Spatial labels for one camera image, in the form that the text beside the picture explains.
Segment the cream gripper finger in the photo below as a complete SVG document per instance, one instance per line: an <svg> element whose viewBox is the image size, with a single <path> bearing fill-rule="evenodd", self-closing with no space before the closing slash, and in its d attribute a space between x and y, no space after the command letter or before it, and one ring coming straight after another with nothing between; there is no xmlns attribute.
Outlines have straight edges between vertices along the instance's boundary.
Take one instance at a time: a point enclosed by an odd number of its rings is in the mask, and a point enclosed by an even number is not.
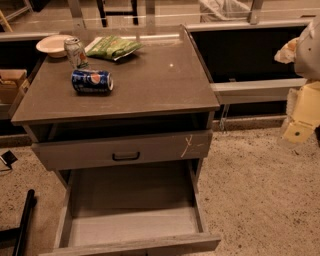
<svg viewBox="0 0 320 256"><path fill-rule="evenodd" d="M284 147L296 147L306 142L313 133L314 128L312 126L305 126L304 124L285 119L277 142Z"/></svg>

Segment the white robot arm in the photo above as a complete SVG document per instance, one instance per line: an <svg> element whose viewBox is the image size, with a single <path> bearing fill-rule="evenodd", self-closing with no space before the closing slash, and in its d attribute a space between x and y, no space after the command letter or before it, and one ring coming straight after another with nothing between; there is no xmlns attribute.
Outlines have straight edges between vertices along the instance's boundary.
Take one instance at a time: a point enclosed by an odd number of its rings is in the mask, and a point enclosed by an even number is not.
<svg viewBox="0 0 320 256"><path fill-rule="evenodd" d="M279 144L293 148L306 142L320 126L320 16L278 50L274 60L293 62L295 73L306 79L299 89L288 92L286 118L278 139Z"/></svg>

